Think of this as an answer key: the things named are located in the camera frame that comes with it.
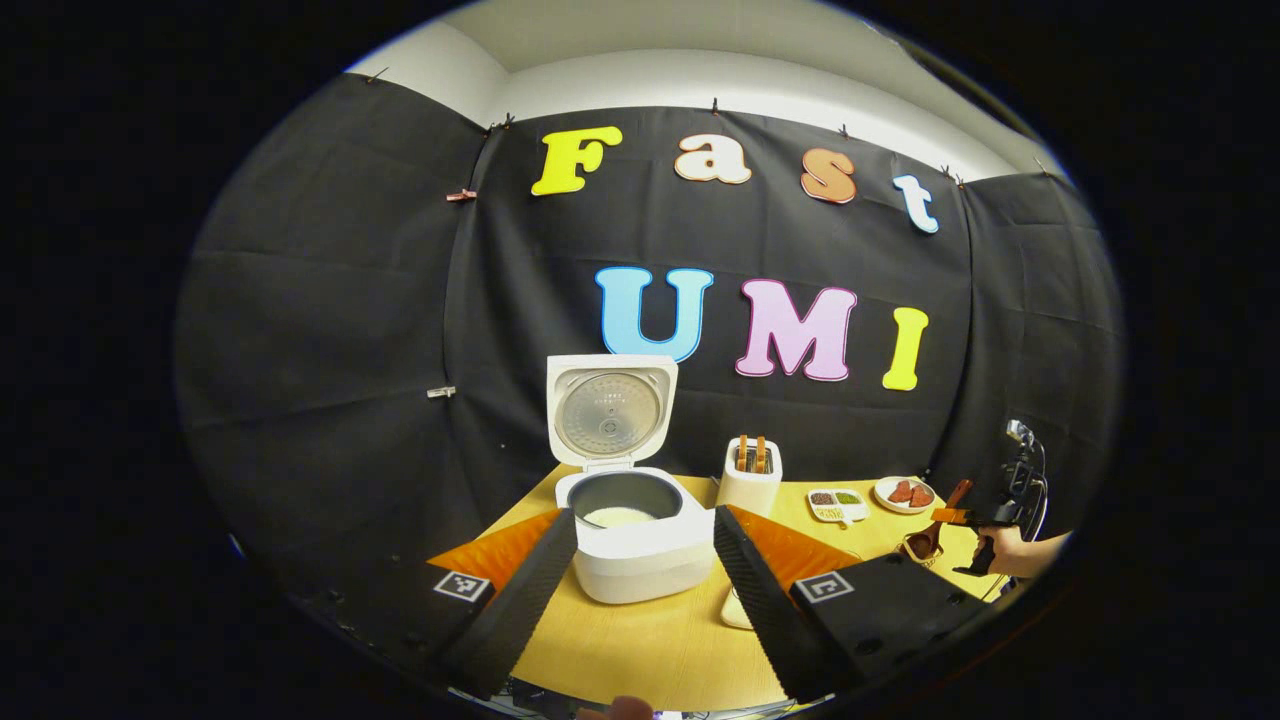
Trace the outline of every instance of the hand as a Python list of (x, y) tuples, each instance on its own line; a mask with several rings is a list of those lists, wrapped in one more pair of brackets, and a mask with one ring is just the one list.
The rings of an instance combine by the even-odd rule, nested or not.
[(580, 708), (579, 720), (653, 720), (653, 706), (631, 696), (618, 696), (609, 706), (609, 714), (604, 715), (595, 710)]
[(1030, 543), (1023, 539), (1023, 532), (1018, 527), (1002, 528), (991, 525), (978, 528), (978, 547), (973, 551), (974, 560), (978, 559), (978, 553), (988, 543), (992, 544), (992, 550), (996, 553), (991, 559), (991, 566), (987, 568), (988, 575), (1023, 577), (1019, 574), (1019, 570), (1021, 570), (1023, 557), (1027, 555), (1027, 546)]
[[(1016, 527), (1000, 528), (1000, 527), (986, 527), (978, 528), (978, 534), (984, 539), (983, 542), (992, 542), (992, 550), (996, 556), (991, 560), (991, 568), (987, 569), (987, 574), (996, 575), (1011, 575), (1014, 578), (1032, 578), (1044, 571), (1053, 559), (1057, 557), (1059, 551), (1066, 542), (1066, 538), (1071, 533), (1059, 536), (1041, 542), (1027, 542), (1023, 539), (1023, 533)], [(974, 550), (973, 556), (978, 557), (978, 552), (982, 550), (982, 544)]]

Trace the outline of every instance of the orange pad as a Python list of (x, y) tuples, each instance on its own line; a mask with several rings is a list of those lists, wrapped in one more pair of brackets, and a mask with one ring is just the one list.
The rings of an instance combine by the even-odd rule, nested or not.
[(791, 585), (796, 580), (849, 568), (863, 561), (852, 552), (831, 547), (736, 505), (726, 507), (737, 518), (737, 523), (742, 525), (751, 544), (764, 557), (764, 564), (773, 573), (773, 579), (788, 593), (787, 597), (790, 597)]
[(467, 544), (460, 544), (428, 560), (429, 564), (447, 570), (454, 570), (476, 578), (486, 578), (493, 583), (494, 597), (511, 582), (511, 577), (524, 565), (538, 542), (547, 534), (563, 509), (556, 509), (541, 515), (534, 515), (515, 525), (489, 533)]
[(955, 507), (938, 507), (937, 510), (933, 511), (932, 518), (936, 523), (960, 524), (965, 521), (965, 518), (968, 518), (968, 515), (969, 515), (968, 510), (957, 510)]

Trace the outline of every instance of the ceiling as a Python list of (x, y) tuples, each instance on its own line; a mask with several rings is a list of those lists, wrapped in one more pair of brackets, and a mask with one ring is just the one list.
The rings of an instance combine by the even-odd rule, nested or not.
[(940, 82), (895, 40), (817, 0), (484, 0), (440, 19), (509, 73), (622, 50), (740, 53), (861, 82), (974, 137), (995, 140), (982, 132), (992, 115)]

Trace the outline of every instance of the black curtain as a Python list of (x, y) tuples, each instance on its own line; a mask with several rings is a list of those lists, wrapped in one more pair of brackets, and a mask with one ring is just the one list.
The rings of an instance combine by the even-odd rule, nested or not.
[[(623, 140), (598, 170), (579, 169), (581, 191), (531, 195), (547, 133), (603, 126)], [(753, 177), (677, 176), (677, 143), (699, 133), (740, 142)], [(813, 147), (852, 160), (852, 201), (801, 190)], [(938, 232), (909, 219), (901, 174), (932, 193)], [(463, 187), (476, 200), (444, 200)], [(1011, 176), (961, 190), (855, 137), (699, 109), (485, 132), (411, 90), (346, 74), (228, 184), (180, 300), (186, 429), (242, 542), (306, 592), (474, 538), (554, 468), (545, 357), (608, 352), (594, 275), (613, 265), (653, 273), (641, 322), (653, 340), (675, 329), (666, 273), (714, 275), (667, 442), (645, 464), (717, 474), (731, 437), (764, 434), (788, 479), (932, 466), (947, 491), (998, 464), (1014, 414), (1048, 447), (1051, 527), (1078, 519), (1101, 471), (1119, 407), (1119, 305), (1069, 186)], [(735, 372), (753, 278), (783, 283), (801, 316), (826, 287), (858, 296), (849, 378)], [(909, 392), (882, 386), (896, 307), (929, 318)], [(426, 396), (445, 386), (456, 395)]]
[[(613, 126), (586, 186), (534, 196), (552, 132)], [(731, 137), (745, 151), (742, 184), (692, 182), (675, 172), (678, 142)], [(814, 200), (800, 186), (813, 147), (847, 155), (856, 197)], [(892, 178), (911, 173), (929, 188), (941, 229), (918, 231)], [(668, 270), (714, 275), (701, 341), (680, 364), (671, 429), (652, 460), (680, 474), (719, 474), (723, 448), (741, 433), (782, 448), (788, 478), (845, 479), (919, 473), (929, 462), (955, 400), (969, 328), (969, 243), (955, 183), (937, 169), (835, 131), (744, 114), (681, 108), (568, 113), (495, 129), (476, 167), (479, 199), (465, 210), (449, 275), (445, 363), (458, 395), (449, 404), (456, 437), (477, 488), (500, 512), (554, 466), (547, 443), (545, 357), (608, 352), (595, 273), (613, 265), (654, 275), (644, 291), (641, 329), (660, 341), (675, 329)], [(858, 296), (850, 315), (849, 378), (819, 382), (782, 369), (736, 373), (746, 350), (753, 278), (782, 282), (799, 315), (818, 292)], [(893, 355), (893, 309), (929, 316), (919, 384), (882, 386)]]
[(492, 520), (426, 397), (447, 382), (444, 196), (483, 141), (411, 90), (340, 76), (253, 150), (197, 240), (175, 347), (187, 437), (242, 544), (294, 587)]
[(929, 482), (961, 478), (983, 503), (1002, 487), (1016, 418), (1044, 445), (1050, 506), (1041, 537), (1074, 529), (1103, 480), (1121, 409), (1123, 310), (1097, 222), (1046, 174), (965, 183), (973, 328), (964, 383)]

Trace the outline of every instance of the pink letter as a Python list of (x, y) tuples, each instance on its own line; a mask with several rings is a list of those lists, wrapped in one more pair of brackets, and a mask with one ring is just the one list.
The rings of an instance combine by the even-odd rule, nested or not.
[(845, 338), (849, 337), (849, 313), (858, 305), (858, 296), (838, 287), (818, 293), (804, 320), (796, 314), (791, 295), (778, 281), (746, 281), (742, 295), (751, 299), (751, 331), (746, 340), (746, 356), (737, 361), (739, 374), (762, 378), (773, 374), (769, 341), (778, 351), (782, 370), (795, 374), (800, 361), (813, 347), (813, 360), (804, 366), (809, 379), (837, 382), (849, 377), (845, 365)]

